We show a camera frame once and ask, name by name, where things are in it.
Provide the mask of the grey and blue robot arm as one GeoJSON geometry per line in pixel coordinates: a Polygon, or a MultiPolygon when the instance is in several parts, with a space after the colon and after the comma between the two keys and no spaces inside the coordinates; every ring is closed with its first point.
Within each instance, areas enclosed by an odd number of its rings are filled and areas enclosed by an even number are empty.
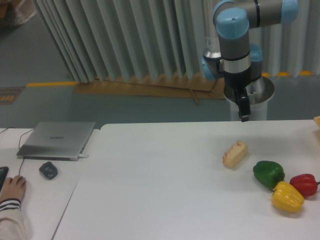
{"type": "Polygon", "coordinates": [[[208,80],[224,79],[223,94],[233,121],[264,121],[273,82],[262,75],[263,50],[250,42],[249,30],[290,23],[296,0],[202,1],[206,48],[201,64],[208,80]]]}

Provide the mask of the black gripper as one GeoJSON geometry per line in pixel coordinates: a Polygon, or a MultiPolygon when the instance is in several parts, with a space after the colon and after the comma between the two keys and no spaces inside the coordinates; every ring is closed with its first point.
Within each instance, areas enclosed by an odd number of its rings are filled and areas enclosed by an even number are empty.
{"type": "Polygon", "coordinates": [[[252,82],[251,72],[251,67],[237,73],[224,72],[225,85],[234,89],[235,102],[238,106],[238,114],[242,122],[249,121],[251,114],[250,99],[245,89],[252,82]]]}

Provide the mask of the striped cream sleeve forearm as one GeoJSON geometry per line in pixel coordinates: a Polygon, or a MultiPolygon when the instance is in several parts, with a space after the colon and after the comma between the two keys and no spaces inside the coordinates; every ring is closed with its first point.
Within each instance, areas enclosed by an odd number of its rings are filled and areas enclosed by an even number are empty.
{"type": "Polygon", "coordinates": [[[8,198],[0,202],[0,239],[27,239],[21,201],[17,198],[8,198]]]}

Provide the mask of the person's bare hand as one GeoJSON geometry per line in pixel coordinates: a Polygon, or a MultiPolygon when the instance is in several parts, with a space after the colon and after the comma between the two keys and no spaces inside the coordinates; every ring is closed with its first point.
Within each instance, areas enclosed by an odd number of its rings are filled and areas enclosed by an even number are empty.
{"type": "Polygon", "coordinates": [[[21,179],[20,175],[15,177],[7,177],[3,184],[0,201],[17,200],[20,203],[23,201],[26,190],[26,179],[21,179]]]}

